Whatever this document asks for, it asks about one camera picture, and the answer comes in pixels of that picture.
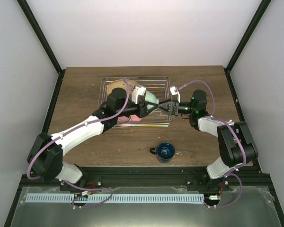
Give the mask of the mint green bowl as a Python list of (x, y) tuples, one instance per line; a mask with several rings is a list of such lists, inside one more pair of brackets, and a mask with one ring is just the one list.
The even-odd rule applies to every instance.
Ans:
[(145, 101), (150, 101), (150, 102), (158, 101), (159, 102), (158, 98), (148, 90), (145, 93)]

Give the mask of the plain pink plate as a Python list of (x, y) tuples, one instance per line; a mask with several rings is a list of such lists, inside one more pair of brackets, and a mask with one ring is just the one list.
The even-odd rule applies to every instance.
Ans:
[(129, 117), (126, 116), (122, 116), (122, 117), (118, 117), (118, 123), (122, 124), (122, 123), (128, 123), (128, 122), (140, 122), (141, 118), (137, 117), (136, 115), (131, 115)]

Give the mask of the chrome wire dish rack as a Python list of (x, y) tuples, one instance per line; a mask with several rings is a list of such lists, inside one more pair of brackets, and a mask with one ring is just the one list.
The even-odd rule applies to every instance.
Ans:
[[(100, 93), (99, 93), (99, 101), (98, 104), (101, 105), (107, 99), (106, 89), (107, 85), (114, 81), (123, 79), (120, 77), (105, 77), (101, 80), (100, 84)], [(162, 102), (166, 99), (171, 98), (171, 93), (169, 90), (170, 80), (167, 76), (133, 76), (127, 77), (127, 80), (134, 80), (138, 84), (147, 88), (148, 91), (153, 93), (159, 100)], [(158, 128), (158, 127), (169, 127), (171, 122), (173, 121), (173, 116), (168, 116), (161, 111), (156, 110), (152, 114), (143, 117), (140, 122), (128, 122), (117, 124), (116, 128), (130, 128), (130, 127), (140, 127), (140, 128)]]

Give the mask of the pink plate with bird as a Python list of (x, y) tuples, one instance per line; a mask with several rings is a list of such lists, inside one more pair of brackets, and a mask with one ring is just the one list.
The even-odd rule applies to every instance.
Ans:
[[(130, 96), (131, 96), (131, 94), (134, 90), (134, 87), (137, 86), (138, 83), (136, 81), (130, 80), (130, 79), (128, 79), (127, 82), (130, 85), (129, 91), (130, 91)], [(115, 89), (115, 88), (122, 88), (122, 89), (126, 90), (127, 86), (126, 86), (126, 83), (122, 79), (114, 80), (107, 85), (106, 94), (107, 95), (111, 94), (112, 90)]]

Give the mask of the dark blue mug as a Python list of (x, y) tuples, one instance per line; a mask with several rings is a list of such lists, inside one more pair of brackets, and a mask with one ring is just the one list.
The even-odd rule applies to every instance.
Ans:
[(150, 148), (150, 153), (155, 155), (159, 162), (168, 163), (174, 156), (176, 149), (169, 142), (162, 142), (157, 147)]

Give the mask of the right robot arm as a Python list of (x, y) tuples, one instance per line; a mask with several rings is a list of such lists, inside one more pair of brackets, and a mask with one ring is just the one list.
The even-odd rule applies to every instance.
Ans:
[(214, 189), (218, 184), (217, 179), (229, 176), (258, 157), (246, 122), (226, 122), (210, 115), (207, 111), (207, 94), (203, 90), (195, 90), (189, 102), (160, 102), (157, 104), (157, 110), (174, 116), (186, 114), (192, 128), (218, 139), (220, 156), (207, 166), (207, 175), (201, 178), (201, 186), (205, 190)]

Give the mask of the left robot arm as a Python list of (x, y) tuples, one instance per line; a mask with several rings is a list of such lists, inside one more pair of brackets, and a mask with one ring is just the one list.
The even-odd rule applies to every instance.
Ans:
[(37, 177), (46, 182), (64, 180), (75, 190), (84, 190), (87, 179), (83, 172), (75, 164), (64, 162), (63, 157), (77, 145), (113, 128), (120, 117), (143, 118), (154, 112), (158, 104), (158, 98), (145, 87), (136, 86), (133, 91), (114, 88), (106, 101), (84, 121), (59, 133), (42, 132), (37, 136), (27, 157), (28, 178), (34, 179), (30, 174), (34, 170)]

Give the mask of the metal front panel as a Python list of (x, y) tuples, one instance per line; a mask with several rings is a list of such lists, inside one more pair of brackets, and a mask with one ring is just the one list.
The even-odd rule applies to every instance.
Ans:
[[(279, 227), (274, 198), (267, 188), (232, 187), (220, 206), (180, 203), (26, 203), (28, 193), (71, 194), (59, 188), (25, 187), (13, 227)], [(194, 194), (184, 189), (125, 188), (109, 194)]]

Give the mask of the light blue slotted strip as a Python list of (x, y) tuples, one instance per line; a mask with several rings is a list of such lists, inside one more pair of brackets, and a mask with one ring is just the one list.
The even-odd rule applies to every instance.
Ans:
[(26, 203), (180, 203), (203, 204), (203, 194), (93, 194), (88, 197), (75, 199), (74, 194), (41, 194), (28, 193)]

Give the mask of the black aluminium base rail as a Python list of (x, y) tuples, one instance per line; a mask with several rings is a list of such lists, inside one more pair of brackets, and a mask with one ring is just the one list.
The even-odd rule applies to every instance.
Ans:
[(210, 179), (204, 166), (83, 167), (82, 171), (83, 177), (76, 183), (81, 188), (166, 186), (204, 193), (240, 185), (273, 187), (270, 175), (253, 166), (217, 180)]

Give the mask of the right black frame post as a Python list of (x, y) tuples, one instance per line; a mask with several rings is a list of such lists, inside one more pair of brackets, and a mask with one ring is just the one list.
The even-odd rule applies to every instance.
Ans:
[(251, 38), (253, 32), (257, 28), (261, 18), (263, 17), (265, 11), (267, 10), (268, 6), (270, 5), (271, 0), (262, 0), (254, 13), (248, 27), (246, 28), (238, 46), (236, 47), (227, 67), (225, 68), (227, 71), (231, 71), (235, 66), (237, 60), (239, 59), (241, 53), (243, 52), (245, 46), (247, 45), (249, 39)]

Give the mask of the black frame post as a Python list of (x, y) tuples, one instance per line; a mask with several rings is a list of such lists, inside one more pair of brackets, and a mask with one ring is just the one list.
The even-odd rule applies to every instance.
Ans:
[(24, 13), (25, 17), (27, 18), (29, 24), (31, 25), (37, 39), (39, 40), (40, 44), (42, 45), (45, 53), (47, 54), (50, 62), (52, 63), (53, 67), (55, 68), (58, 74), (61, 74), (62, 68), (58, 63), (58, 60), (53, 53), (36, 17), (34, 16), (28, 2), (26, 0), (17, 0), (18, 5), (20, 6), (22, 12)]
[(241, 53), (243, 52), (245, 46), (247, 45), (249, 39), (251, 38), (253, 32), (257, 28), (261, 18), (263, 17), (265, 11), (267, 10), (268, 6), (270, 5), (271, 0), (262, 0), (254, 13), (248, 27), (246, 28), (238, 46), (236, 47), (227, 67), (225, 68), (227, 71), (231, 71), (235, 66), (237, 60), (239, 59)]

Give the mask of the left black frame post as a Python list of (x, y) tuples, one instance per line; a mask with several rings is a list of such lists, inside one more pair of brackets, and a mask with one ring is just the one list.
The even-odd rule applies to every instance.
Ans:
[(28, 2), (26, 0), (17, 0), (18, 5), (20, 6), (22, 12), (24, 13), (25, 17), (27, 18), (29, 24), (31, 25), (37, 39), (39, 40), (40, 44), (42, 45), (45, 53), (47, 54), (50, 62), (52, 63), (53, 67), (55, 68), (58, 74), (61, 74), (62, 68), (58, 63), (58, 60), (53, 53), (36, 17), (34, 16)]

